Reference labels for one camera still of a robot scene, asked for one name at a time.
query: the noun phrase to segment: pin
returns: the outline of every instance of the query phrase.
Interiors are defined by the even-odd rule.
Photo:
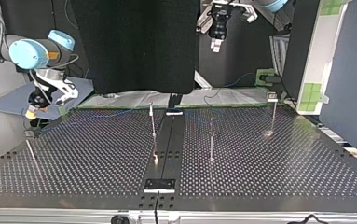
[[[31,153],[31,158],[33,160],[36,160],[35,154],[33,152],[33,148],[31,147],[30,141],[28,139],[26,139],[26,143],[27,143],[27,147],[29,148],[29,151]]]

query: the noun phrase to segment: vertical post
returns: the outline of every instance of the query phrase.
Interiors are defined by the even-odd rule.
[[[213,161],[213,137],[214,137],[214,135],[215,135],[215,127],[214,127],[214,121],[213,121],[213,119],[211,119],[210,126],[211,126],[210,161]]]
[[[26,143],[27,143],[27,147],[29,148],[29,151],[30,151],[32,159],[34,161],[36,161],[36,157],[35,157],[35,154],[33,152],[33,148],[31,147],[30,141],[28,139],[26,139]]]

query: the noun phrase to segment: black fabric curtain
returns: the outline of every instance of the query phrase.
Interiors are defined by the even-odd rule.
[[[71,0],[97,93],[190,93],[197,0]]]

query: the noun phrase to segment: green tape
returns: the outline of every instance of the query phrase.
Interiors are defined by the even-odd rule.
[[[274,77],[275,76],[274,68],[257,69],[257,71],[256,71],[256,81],[255,81],[255,85],[256,86],[273,86],[272,83],[266,83],[265,81],[260,80],[260,76]]]
[[[321,100],[321,84],[305,83],[300,98],[299,111],[315,111],[318,102]]]
[[[57,107],[59,109],[60,116],[64,119],[64,117],[68,114],[68,111],[65,109],[63,105]]]
[[[344,0],[323,0],[321,16],[340,14],[341,7],[344,5],[344,3]]]

